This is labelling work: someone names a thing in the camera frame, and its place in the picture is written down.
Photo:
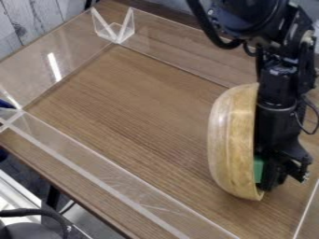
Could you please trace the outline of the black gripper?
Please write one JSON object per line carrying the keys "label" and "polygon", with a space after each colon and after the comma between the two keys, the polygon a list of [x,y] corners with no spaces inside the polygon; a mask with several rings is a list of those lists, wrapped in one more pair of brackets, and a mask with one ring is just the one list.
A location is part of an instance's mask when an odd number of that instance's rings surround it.
{"label": "black gripper", "polygon": [[287,177],[303,183],[309,176],[312,157],[300,144],[300,133],[311,134],[303,127],[307,105],[289,107],[256,105],[253,126],[253,155],[264,162],[259,188],[272,191]]}

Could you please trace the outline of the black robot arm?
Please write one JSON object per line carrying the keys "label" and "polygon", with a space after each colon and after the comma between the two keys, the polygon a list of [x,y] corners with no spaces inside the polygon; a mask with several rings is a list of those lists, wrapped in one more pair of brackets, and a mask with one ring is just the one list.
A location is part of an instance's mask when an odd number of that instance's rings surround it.
{"label": "black robot arm", "polygon": [[255,45],[256,126],[255,151],[263,175],[256,186],[272,190],[288,177],[303,182],[312,158],[299,143],[307,93],[315,88],[312,20],[289,0],[215,0],[208,26],[233,40],[224,49]]}

